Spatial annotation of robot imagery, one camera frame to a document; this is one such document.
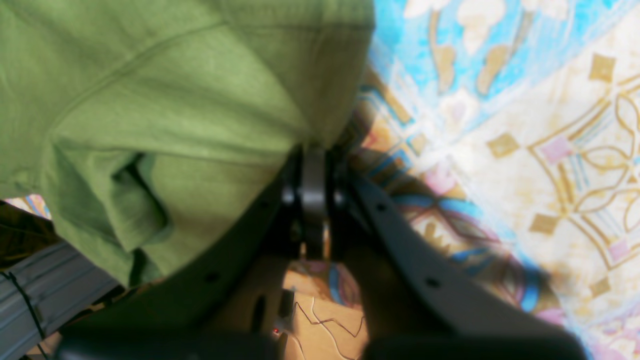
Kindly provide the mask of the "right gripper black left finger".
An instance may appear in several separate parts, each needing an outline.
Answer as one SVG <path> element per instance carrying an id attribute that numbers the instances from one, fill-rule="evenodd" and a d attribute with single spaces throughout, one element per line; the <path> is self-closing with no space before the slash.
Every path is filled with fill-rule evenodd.
<path id="1" fill-rule="evenodd" d="M 283 360 L 274 334 L 293 260 L 324 260 L 326 153 L 295 146 L 249 209 L 194 262 L 62 331 L 57 360 Z"/>

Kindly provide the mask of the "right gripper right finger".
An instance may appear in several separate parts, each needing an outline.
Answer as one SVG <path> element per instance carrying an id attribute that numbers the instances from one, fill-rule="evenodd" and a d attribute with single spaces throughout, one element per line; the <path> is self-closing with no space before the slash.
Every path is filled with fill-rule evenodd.
<path id="1" fill-rule="evenodd" d="M 363 360 L 585 360 L 560 326 L 515 309 L 450 264 L 381 187 L 326 153 L 330 258 L 361 292 Z"/>

